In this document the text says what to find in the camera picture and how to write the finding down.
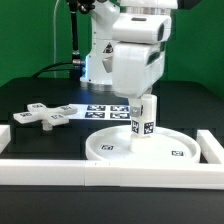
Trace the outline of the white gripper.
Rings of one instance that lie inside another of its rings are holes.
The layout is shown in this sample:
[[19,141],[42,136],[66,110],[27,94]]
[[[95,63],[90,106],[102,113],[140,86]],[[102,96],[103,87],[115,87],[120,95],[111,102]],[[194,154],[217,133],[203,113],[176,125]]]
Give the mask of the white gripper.
[[140,117],[142,99],[138,98],[163,74],[165,50],[161,44],[118,43],[112,61],[114,93],[129,99],[130,115]]

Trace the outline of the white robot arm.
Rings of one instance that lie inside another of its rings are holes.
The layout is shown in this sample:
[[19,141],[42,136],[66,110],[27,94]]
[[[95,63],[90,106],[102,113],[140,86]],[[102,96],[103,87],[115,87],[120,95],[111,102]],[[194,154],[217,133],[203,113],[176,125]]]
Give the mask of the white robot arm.
[[143,114],[142,95],[162,76],[171,12],[190,10],[201,0],[78,0],[91,13],[92,46],[81,82],[113,90],[129,100],[133,117]]

